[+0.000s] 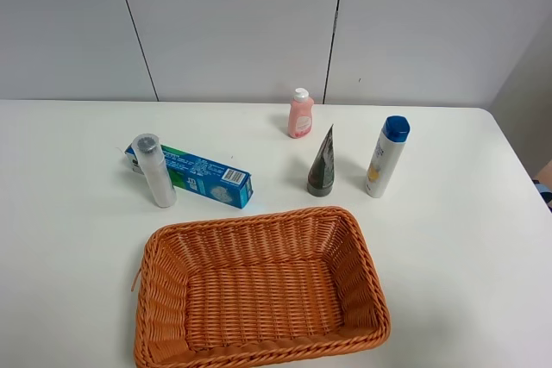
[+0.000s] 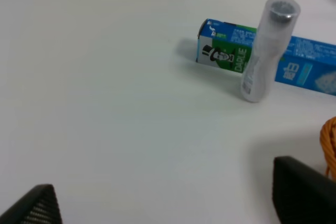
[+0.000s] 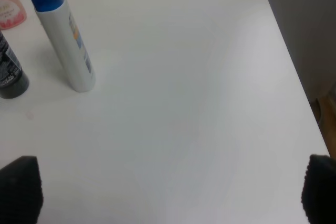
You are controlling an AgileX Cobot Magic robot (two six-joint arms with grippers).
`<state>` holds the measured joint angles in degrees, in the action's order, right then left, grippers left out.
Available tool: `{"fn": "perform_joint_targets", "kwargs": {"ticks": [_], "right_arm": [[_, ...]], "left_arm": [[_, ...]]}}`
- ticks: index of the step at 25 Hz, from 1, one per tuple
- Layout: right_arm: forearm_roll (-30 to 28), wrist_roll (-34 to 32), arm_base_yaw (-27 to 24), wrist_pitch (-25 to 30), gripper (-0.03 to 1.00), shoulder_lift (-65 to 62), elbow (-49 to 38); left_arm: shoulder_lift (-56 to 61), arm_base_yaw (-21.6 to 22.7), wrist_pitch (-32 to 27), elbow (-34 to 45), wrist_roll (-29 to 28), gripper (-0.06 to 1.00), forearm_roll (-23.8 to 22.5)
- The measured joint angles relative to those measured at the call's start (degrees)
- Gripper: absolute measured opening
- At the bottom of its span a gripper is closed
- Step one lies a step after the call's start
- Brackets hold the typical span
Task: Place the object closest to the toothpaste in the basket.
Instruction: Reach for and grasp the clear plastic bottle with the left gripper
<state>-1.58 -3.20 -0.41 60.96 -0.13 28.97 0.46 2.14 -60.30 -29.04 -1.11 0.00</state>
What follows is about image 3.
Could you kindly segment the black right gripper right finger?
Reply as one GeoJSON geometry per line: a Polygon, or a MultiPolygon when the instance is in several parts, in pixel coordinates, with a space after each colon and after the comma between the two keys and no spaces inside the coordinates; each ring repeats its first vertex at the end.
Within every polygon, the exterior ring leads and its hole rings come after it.
{"type": "Polygon", "coordinates": [[[309,223],[335,223],[335,159],[310,156],[301,203],[309,223]]]}

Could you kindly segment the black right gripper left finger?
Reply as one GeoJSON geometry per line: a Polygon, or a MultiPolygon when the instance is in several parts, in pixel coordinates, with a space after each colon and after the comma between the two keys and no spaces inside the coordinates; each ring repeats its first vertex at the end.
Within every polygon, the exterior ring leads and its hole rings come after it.
{"type": "Polygon", "coordinates": [[[42,206],[37,157],[21,156],[1,168],[1,223],[37,223],[42,206]]]}

